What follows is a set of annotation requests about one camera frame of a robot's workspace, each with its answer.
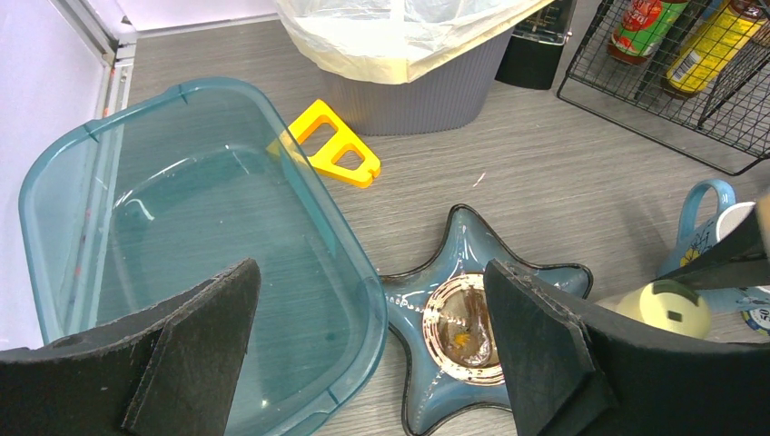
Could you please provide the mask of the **yellow cap spice jar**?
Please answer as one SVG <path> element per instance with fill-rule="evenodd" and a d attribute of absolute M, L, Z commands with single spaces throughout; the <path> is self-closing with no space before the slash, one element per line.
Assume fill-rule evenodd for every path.
<path fill-rule="evenodd" d="M 672 280 L 658 280 L 620 295 L 597 301 L 597 305 L 646 325 L 705 339 L 711 331 L 712 313 L 697 292 Z"/>

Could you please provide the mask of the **small brown cap bottle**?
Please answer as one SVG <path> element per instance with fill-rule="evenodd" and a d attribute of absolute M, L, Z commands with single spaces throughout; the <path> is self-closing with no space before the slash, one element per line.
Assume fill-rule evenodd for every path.
<path fill-rule="evenodd" d="M 665 72 L 663 91 L 679 100 L 704 91 L 767 21 L 758 1 L 721 2 Z"/>

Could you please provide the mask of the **yellow cap sauce bottle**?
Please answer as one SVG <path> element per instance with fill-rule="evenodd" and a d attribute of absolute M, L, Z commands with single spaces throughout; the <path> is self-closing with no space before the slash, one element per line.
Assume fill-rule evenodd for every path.
<path fill-rule="evenodd" d="M 687 5 L 687 0 L 632 1 L 610 36 L 607 53 L 626 64 L 643 64 L 662 44 Z"/>

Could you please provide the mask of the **blue star-shaped plate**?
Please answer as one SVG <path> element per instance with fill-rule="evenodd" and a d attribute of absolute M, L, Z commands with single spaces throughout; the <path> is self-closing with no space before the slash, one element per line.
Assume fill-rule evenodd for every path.
<path fill-rule="evenodd" d="M 464 411 L 510 408 L 484 293 L 493 259 L 578 298 L 587 298 L 593 286 L 585 265 L 530 263 L 477 211 L 453 205 L 437 251 L 421 266 L 380 278 L 390 330 L 407 358 L 401 422 L 408 435 L 431 435 Z"/>

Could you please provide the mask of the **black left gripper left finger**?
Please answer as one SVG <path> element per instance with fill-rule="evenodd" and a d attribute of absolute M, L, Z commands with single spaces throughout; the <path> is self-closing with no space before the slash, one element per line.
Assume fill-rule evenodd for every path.
<path fill-rule="evenodd" d="M 258 304 L 251 258 L 113 322 L 1 354 L 4 435 L 221 435 Z"/>

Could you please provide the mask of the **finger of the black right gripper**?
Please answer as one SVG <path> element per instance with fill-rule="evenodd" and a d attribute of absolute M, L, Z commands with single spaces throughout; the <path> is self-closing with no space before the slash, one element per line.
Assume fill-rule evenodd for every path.
<path fill-rule="evenodd" d="M 743 219 L 712 248 L 684 266 L 661 272 L 658 277 L 694 290 L 767 286 L 769 258 L 763 221 L 754 204 L 744 209 Z"/>

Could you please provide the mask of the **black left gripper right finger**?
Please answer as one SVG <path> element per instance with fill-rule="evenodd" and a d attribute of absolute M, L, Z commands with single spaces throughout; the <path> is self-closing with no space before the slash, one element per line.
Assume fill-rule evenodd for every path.
<path fill-rule="evenodd" d="M 667 332 L 511 263 L 484 272 L 521 435 L 766 435 L 769 347 Z"/>

